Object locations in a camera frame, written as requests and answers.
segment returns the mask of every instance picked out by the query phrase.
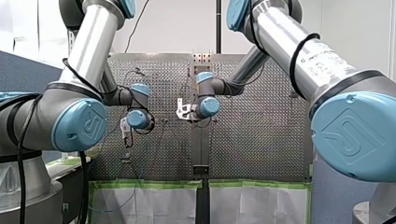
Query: white bracket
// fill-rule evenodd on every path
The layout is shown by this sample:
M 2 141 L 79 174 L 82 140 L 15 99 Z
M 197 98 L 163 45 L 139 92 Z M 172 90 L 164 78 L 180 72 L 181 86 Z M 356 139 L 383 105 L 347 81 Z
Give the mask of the white bracket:
M 120 128 L 122 133 L 122 139 L 128 138 L 131 135 L 131 126 L 126 121 L 126 117 L 120 120 Z
M 179 119 L 191 120 L 191 121 L 199 121 L 201 119 L 195 116 L 195 113 L 192 112 L 195 110 L 197 105 L 183 105 L 183 98 L 177 98 L 177 117 Z

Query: metal rod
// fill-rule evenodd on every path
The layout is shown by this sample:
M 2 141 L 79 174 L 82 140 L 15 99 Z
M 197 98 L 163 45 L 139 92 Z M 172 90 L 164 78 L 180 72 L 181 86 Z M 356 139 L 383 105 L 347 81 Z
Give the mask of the metal rod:
M 118 24 L 117 16 L 107 8 L 99 5 L 87 7 L 87 13 L 68 61 L 95 87 L 98 87 L 102 80 L 105 62 Z M 59 82 L 85 87 L 67 68 L 62 71 Z
M 238 64 L 229 79 L 231 83 L 244 85 L 268 61 L 269 56 L 253 46 Z
M 221 0 L 216 1 L 216 53 L 221 54 Z
M 288 15 L 278 0 L 264 0 L 254 7 L 255 34 L 276 63 L 290 74 L 290 61 L 297 46 L 310 34 Z M 249 22 L 245 35 L 251 29 Z M 295 78 L 308 101 L 317 98 L 341 80 L 359 72 L 318 39 L 305 43 L 296 61 Z

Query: perforated metal panel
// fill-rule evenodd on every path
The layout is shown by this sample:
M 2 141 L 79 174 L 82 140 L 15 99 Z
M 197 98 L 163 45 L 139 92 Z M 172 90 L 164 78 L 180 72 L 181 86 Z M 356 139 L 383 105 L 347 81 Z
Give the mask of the perforated metal panel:
M 212 70 L 227 77 L 241 59 L 213 55 Z M 211 125 L 211 178 L 306 180 L 312 147 L 304 144 L 305 102 L 291 93 L 290 81 L 270 60 L 244 94 L 219 97 L 221 109 Z
M 242 57 L 212 55 L 211 69 L 217 76 L 227 77 Z M 177 98 L 185 102 L 193 98 L 193 77 L 189 75 L 193 76 L 191 65 L 199 62 L 191 55 L 119 54 L 109 63 L 121 85 L 141 82 L 150 86 L 149 109 L 157 126 L 151 134 L 134 134 L 134 147 L 125 148 L 119 128 L 124 108 L 110 107 L 108 137 L 91 168 L 93 179 L 137 175 L 145 179 L 193 179 L 192 164 L 197 161 L 209 161 L 210 178 L 304 181 L 308 177 L 312 147 L 306 143 L 305 103 L 290 97 L 290 82 L 274 62 L 266 64 L 262 77 L 247 86 L 243 95 L 219 97 L 221 109 L 209 126 L 210 137 L 191 129 L 176 115 Z M 145 75 L 131 72 L 136 67 Z M 131 162 L 122 163 L 127 153 Z
M 109 59 L 119 84 L 149 85 L 148 108 L 156 119 L 156 128 L 147 135 L 134 133 L 134 146 L 125 148 L 119 128 L 125 108 L 109 107 L 105 144 L 91 168 L 93 179 L 137 175 L 145 179 L 192 179 L 191 126 L 176 115 L 177 98 L 191 96 L 191 61 L 190 55 L 183 54 L 120 54 Z M 136 68 L 144 75 L 131 72 Z M 126 153 L 131 154 L 131 162 L 122 163 Z

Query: blue joint cap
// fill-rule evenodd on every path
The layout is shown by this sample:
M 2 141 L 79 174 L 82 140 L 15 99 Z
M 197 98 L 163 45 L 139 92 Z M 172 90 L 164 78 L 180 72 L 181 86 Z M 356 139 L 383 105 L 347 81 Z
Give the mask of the blue joint cap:
M 208 80 L 210 78 L 213 78 L 214 75 L 211 72 L 202 72 L 200 74 L 197 75 L 196 80 L 197 80 L 197 84 L 200 84 L 201 82 Z
M 141 83 L 135 83 L 131 88 L 133 91 L 138 91 L 142 94 L 149 96 L 149 86 Z
M 369 91 L 339 94 L 315 113 L 312 139 L 320 156 L 349 177 L 396 182 L 396 98 Z
M 147 125 L 146 115 L 137 109 L 129 112 L 126 121 L 133 129 L 145 129 Z
M 219 100 L 211 96 L 206 97 L 199 106 L 200 113 L 206 118 L 215 116 L 220 110 Z
M 85 151 L 96 145 L 106 130 L 105 107 L 94 99 L 81 99 L 56 119 L 51 141 L 62 152 Z
M 125 19 L 132 19 L 136 12 L 134 0 L 120 0 L 120 3 L 125 12 Z
M 30 92 L 23 92 L 23 91 L 3 91 L 0 92 L 0 102 L 29 93 Z
M 227 26 L 232 31 L 241 31 L 248 13 L 250 0 L 231 0 L 227 9 Z

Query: green tape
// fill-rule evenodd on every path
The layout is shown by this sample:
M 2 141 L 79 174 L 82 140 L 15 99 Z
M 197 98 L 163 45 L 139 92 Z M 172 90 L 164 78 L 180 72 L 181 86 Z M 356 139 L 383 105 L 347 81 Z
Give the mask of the green tape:
M 271 189 L 308 189 L 310 184 L 306 183 L 288 183 L 277 181 L 263 181 L 263 180 L 209 180 L 210 188 L 240 188 L 240 187 L 262 187 Z
M 199 189 L 201 181 L 152 181 L 120 179 L 114 181 L 91 181 L 93 189 Z
M 77 165 L 80 164 L 81 160 L 80 158 L 73 158 L 73 159 L 67 159 L 65 161 L 61 161 L 61 160 L 56 160 L 56 161 L 52 161 L 47 163 L 46 165 L 51 166 L 54 164 L 60 164 L 60 165 Z
M 311 224 L 311 197 L 312 197 L 312 184 L 306 184 L 308 191 L 306 195 L 306 224 Z
M 95 193 L 95 188 L 90 188 L 90 202 L 89 205 L 90 207 L 93 207 L 93 195 Z M 92 224 L 92 210 L 88 209 L 88 223 Z

